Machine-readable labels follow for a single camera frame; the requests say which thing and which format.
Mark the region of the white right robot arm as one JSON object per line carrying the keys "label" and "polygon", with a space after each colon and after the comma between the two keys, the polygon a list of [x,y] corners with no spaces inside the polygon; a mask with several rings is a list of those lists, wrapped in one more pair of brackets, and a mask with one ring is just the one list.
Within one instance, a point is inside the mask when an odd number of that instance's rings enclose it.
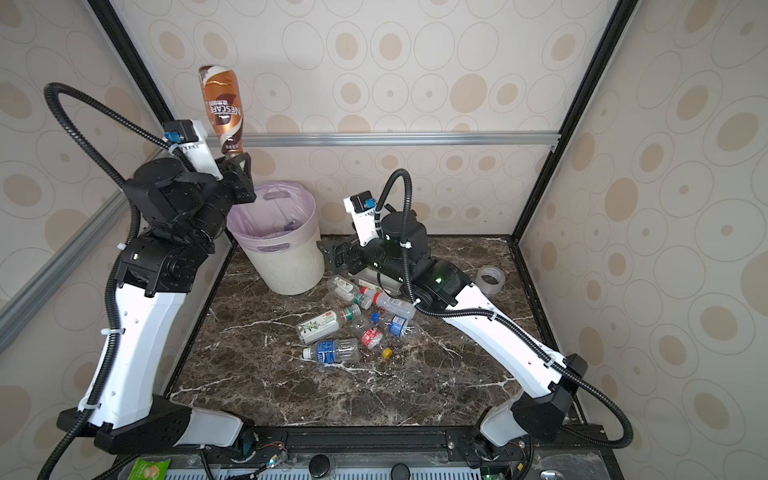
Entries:
{"label": "white right robot arm", "polygon": [[[477,454],[493,458],[513,440],[529,436],[553,441],[559,432],[610,449],[628,447],[634,439],[631,421],[610,397],[585,380],[587,365],[581,357],[564,356],[545,346],[496,307],[462,269],[431,254],[412,195],[410,173],[395,170],[379,197],[365,190],[344,199],[354,236],[322,240],[317,246],[333,273],[370,268],[398,282],[401,305],[393,309],[395,316],[422,314],[445,321],[480,345],[519,383],[521,393],[481,416],[473,435]],[[622,428],[619,438],[602,440],[566,425],[579,391],[616,417]]]}

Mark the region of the brown coffee bottle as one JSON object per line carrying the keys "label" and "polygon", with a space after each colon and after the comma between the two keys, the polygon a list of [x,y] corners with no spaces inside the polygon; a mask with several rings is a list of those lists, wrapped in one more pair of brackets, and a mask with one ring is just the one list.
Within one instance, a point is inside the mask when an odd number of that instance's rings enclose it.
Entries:
{"label": "brown coffee bottle", "polygon": [[198,70],[208,119],[228,158],[243,152],[243,107],[239,83],[232,69],[205,65]]}

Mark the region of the frosted clear long bottle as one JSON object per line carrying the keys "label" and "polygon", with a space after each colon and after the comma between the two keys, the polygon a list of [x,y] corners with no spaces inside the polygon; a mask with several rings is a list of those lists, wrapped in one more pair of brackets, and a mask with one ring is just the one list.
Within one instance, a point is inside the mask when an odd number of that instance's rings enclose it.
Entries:
{"label": "frosted clear long bottle", "polygon": [[365,268],[354,274],[352,278],[361,287],[376,288],[393,297],[399,297],[401,295],[401,283],[399,281],[393,280],[374,269]]}

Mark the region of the small bottle blue cap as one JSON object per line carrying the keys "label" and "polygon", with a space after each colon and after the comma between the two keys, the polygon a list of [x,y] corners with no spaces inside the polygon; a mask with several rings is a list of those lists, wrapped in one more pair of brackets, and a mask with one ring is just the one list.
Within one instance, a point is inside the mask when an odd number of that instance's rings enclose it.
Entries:
{"label": "small bottle blue cap", "polygon": [[392,313],[375,312],[371,320],[382,333],[396,340],[414,338],[419,333],[417,325],[412,320]]}

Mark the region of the crushed bottle red label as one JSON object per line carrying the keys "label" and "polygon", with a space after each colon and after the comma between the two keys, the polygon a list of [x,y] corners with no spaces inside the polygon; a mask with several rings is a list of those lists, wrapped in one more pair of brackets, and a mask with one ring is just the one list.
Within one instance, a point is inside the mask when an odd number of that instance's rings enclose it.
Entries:
{"label": "crushed bottle red label", "polygon": [[348,326],[355,336],[359,338],[361,344],[368,350],[376,349],[384,339],[384,334],[381,330],[368,318],[356,318]]}

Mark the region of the white bin with purple bag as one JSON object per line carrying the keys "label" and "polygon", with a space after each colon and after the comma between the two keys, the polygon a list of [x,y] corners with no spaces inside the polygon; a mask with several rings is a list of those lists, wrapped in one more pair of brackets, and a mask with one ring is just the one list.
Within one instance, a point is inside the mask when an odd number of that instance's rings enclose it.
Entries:
{"label": "white bin with purple bag", "polygon": [[301,184],[254,188],[256,199],[235,205],[227,228],[270,290],[285,296],[314,288],[325,272],[316,201]]}

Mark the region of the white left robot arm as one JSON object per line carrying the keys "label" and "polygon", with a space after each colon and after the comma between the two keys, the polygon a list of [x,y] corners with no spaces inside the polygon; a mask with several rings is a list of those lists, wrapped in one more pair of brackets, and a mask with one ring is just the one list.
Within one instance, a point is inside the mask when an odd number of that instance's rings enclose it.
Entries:
{"label": "white left robot arm", "polygon": [[[75,126],[62,96],[146,138],[166,156],[123,177]],[[250,458],[256,434],[247,421],[177,404],[153,391],[170,329],[199,267],[214,253],[231,209],[256,198],[250,156],[214,157],[203,133],[188,120],[170,122],[164,137],[150,134],[63,83],[46,85],[44,97],[64,131],[125,195],[131,225],[105,284],[108,325],[97,371],[79,404],[60,414],[64,436],[41,467],[40,477],[52,475],[79,437],[92,438],[97,448],[113,455],[218,447],[235,460]]]}

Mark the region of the white bottle red cap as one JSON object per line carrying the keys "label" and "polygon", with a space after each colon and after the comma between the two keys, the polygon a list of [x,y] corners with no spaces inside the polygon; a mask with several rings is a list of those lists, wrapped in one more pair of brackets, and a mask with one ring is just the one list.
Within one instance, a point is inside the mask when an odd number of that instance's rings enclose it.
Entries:
{"label": "white bottle red cap", "polygon": [[369,297],[377,307],[386,310],[395,316],[411,320],[416,314],[416,308],[410,302],[393,298],[384,291],[369,287],[361,287],[360,290],[361,293],[366,297]]}

